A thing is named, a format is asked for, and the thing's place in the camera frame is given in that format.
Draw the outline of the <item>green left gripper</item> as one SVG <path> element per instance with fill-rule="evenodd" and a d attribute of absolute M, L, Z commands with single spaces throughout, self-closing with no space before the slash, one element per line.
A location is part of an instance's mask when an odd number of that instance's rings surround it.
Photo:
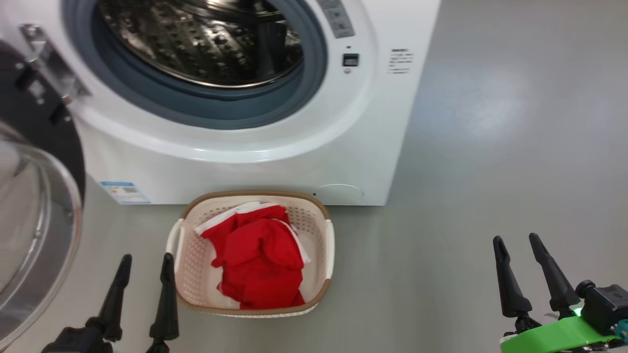
<path fill-rule="evenodd" d="M 126 289 L 131 273 L 132 255 L 123 255 L 112 280 L 104 303 L 95 317 L 87 320 L 87 327 L 98 328 L 104 340 L 118 342 L 123 337 L 121 328 L 121 313 L 123 309 L 124 290 Z M 145 353 L 170 353 L 170 347 L 165 341 L 179 337 L 179 311 L 177 303 L 177 289 L 174 270 L 174 257 L 165 253 L 160 273 L 161 292 L 155 321 L 150 327 L 151 346 Z"/>

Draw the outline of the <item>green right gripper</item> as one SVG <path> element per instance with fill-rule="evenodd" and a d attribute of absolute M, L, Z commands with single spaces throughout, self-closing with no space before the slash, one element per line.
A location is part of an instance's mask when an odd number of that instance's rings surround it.
<path fill-rule="evenodd" d="M 538 234 L 529 234 L 532 252 L 540 264 L 550 294 L 550 307 L 558 313 L 573 313 L 575 317 L 558 320 L 521 334 L 507 335 L 499 340 L 501 353 L 558 353 L 583 346 L 608 347 L 608 343 L 621 340 L 615 335 L 603 336 L 581 317 L 580 298 L 549 253 Z M 532 310 L 530 301 L 522 294 L 511 268 L 511 257 L 502 237 L 493 238 L 494 257 L 501 310 L 507 318 L 527 316 Z"/>

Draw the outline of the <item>red and white garment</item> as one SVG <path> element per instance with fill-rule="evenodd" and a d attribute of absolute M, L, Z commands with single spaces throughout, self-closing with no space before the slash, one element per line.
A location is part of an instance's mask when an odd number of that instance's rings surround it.
<path fill-rule="evenodd" d="M 305 303 L 300 286 L 310 258 L 287 209 L 271 202 L 234 206 L 195 228 L 214 247 L 222 269 L 218 291 L 240 310 L 275 310 Z"/>

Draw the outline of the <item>black round washer door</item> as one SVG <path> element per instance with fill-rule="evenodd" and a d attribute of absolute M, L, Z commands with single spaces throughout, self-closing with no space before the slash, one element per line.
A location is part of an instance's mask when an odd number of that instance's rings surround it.
<path fill-rule="evenodd" d="M 0 40 L 0 353 L 47 310 L 78 248 L 86 170 L 60 94 Z"/>

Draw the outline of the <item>cream laundry basket brown rim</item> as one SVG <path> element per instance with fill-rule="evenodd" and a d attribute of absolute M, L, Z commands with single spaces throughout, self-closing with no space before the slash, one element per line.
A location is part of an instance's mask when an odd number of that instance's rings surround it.
<path fill-rule="evenodd" d="M 211 266 L 216 252 L 196 228 L 218 214 L 250 202 L 284 206 L 292 227 L 310 262 L 303 270 L 301 306 L 273 310 L 241 310 L 218 291 L 222 270 Z M 205 194 L 192 201 L 168 235 L 166 252 L 174 259 L 179 304 L 206 314 L 243 319 L 278 319 L 304 315 L 314 310 L 331 284 L 336 258 L 336 235 L 327 208 L 311 195 L 275 190 L 236 190 Z"/>

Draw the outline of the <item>white washing machine body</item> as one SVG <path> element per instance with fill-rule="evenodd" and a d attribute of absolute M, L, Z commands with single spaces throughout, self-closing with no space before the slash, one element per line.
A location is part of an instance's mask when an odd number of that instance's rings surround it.
<path fill-rule="evenodd" d="M 355 35 L 335 38 L 316 0 L 306 0 L 327 40 L 327 73 L 316 96 L 289 118 L 253 129 L 217 130 L 169 121 L 136 107 L 94 76 L 61 17 L 61 0 L 0 0 L 0 40 L 29 63 L 19 26 L 41 26 L 90 90 L 66 105 L 85 170 L 96 183 L 132 182 L 151 204 L 187 204 L 202 194 L 278 189 L 312 195 L 327 184 L 384 205 L 401 154 L 422 68 L 443 0 L 342 0 Z M 392 49 L 410 49 L 408 74 L 391 75 Z M 358 53 L 358 67 L 343 67 Z"/>

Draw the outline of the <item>metal door hinge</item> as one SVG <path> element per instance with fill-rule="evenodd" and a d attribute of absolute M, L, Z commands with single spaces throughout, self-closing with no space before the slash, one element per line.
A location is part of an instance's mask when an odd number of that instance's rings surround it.
<path fill-rule="evenodd" d="M 44 74 L 66 105 L 91 94 L 41 26 L 23 23 L 19 29 L 32 51 L 29 63 Z"/>

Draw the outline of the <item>stainless steel washer drum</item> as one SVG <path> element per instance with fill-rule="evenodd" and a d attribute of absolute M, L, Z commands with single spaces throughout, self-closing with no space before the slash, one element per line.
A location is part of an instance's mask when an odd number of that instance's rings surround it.
<path fill-rule="evenodd" d="M 97 0 L 97 9 L 141 60 L 201 86 L 268 85 L 304 60 L 300 37 L 269 0 Z"/>

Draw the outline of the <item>blue energy label sticker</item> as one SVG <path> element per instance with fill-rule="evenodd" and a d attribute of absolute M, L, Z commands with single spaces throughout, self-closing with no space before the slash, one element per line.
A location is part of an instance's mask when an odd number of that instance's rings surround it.
<path fill-rule="evenodd" d="M 151 204 L 132 182 L 101 181 L 100 185 L 119 204 Z"/>

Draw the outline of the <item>round white filter cover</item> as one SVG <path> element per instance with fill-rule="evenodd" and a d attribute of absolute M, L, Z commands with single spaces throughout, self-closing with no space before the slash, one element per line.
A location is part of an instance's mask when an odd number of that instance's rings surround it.
<path fill-rule="evenodd" d="M 327 184 L 312 192 L 314 198 L 324 205 L 360 206 L 364 205 L 364 192 L 354 185 Z"/>

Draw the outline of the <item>printed text warning label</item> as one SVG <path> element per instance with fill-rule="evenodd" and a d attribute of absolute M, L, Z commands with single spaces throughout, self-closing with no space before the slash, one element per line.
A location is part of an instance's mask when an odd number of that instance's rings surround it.
<path fill-rule="evenodd" d="M 415 55 L 407 48 L 392 49 L 387 63 L 387 72 L 391 75 L 410 73 L 414 65 Z"/>

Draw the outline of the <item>grey strip sticker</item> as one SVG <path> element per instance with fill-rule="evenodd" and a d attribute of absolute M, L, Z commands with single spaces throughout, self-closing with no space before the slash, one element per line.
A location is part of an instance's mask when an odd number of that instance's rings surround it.
<path fill-rule="evenodd" d="M 316 0 L 325 14 L 334 37 L 348 38 L 355 35 L 354 27 L 342 0 Z"/>

